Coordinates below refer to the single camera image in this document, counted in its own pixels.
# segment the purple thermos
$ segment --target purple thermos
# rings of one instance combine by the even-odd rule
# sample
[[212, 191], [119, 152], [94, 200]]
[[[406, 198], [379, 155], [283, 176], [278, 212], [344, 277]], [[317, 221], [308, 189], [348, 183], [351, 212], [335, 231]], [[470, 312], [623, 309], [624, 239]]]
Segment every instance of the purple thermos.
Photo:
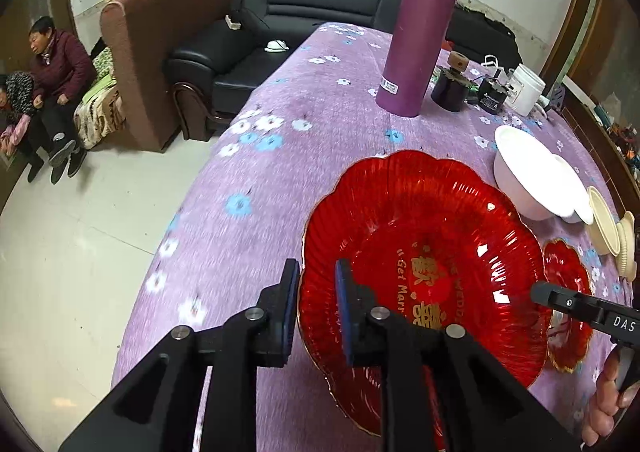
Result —
[[420, 114], [456, 0], [402, 0], [376, 103], [392, 114]]

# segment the maroon jacket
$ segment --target maroon jacket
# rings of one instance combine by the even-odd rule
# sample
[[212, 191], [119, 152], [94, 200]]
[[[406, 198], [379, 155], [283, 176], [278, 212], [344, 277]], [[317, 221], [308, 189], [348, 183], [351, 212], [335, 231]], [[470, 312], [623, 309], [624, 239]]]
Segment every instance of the maroon jacket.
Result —
[[47, 66], [40, 54], [31, 62], [35, 77], [33, 98], [57, 98], [64, 94], [69, 101], [82, 99], [94, 82], [96, 72], [80, 40], [66, 31], [55, 31], [49, 62]]

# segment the red glass plate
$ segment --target red glass plate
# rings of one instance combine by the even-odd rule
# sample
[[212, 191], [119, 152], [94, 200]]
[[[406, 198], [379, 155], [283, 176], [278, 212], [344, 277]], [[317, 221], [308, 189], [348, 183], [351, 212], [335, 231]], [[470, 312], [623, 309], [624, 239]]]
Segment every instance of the red glass plate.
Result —
[[460, 323], [523, 385], [540, 374], [551, 312], [534, 305], [529, 290], [544, 280], [542, 252], [510, 200], [468, 166], [411, 150], [363, 159], [306, 225], [303, 341], [340, 408], [378, 434], [378, 369], [348, 368], [342, 354], [339, 258], [350, 260], [355, 281], [372, 287], [380, 304], [412, 323]]
[[[562, 287], [585, 295], [593, 295], [589, 287], [589, 273], [576, 251], [562, 239], [547, 242], [544, 248], [546, 279]], [[549, 359], [558, 371], [574, 372], [587, 355], [593, 329], [564, 313], [554, 311], [546, 333]]]

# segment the brown armchair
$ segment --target brown armchair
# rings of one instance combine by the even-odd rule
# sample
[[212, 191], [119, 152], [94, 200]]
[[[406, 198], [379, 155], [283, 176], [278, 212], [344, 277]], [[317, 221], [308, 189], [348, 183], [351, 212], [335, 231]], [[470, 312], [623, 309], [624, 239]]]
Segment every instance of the brown armchair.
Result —
[[180, 127], [162, 73], [169, 51], [225, 17], [231, 0], [112, 0], [100, 16], [113, 53], [127, 130], [140, 149], [161, 151]]

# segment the black pants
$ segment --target black pants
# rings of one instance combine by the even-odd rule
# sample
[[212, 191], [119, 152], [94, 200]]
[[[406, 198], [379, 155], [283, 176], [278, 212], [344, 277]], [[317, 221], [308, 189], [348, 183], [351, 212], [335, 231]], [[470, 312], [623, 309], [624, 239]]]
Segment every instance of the black pants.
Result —
[[16, 149], [24, 155], [29, 162], [33, 158], [39, 158], [36, 154], [38, 147], [42, 146], [47, 152], [52, 149], [52, 144], [39, 114], [31, 118], [27, 133], [23, 136]]
[[66, 145], [71, 139], [79, 143], [78, 132], [74, 124], [74, 112], [78, 104], [79, 100], [74, 100], [60, 105], [56, 96], [50, 96], [44, 100], [38, 115], [42, 119], [53, 150]]

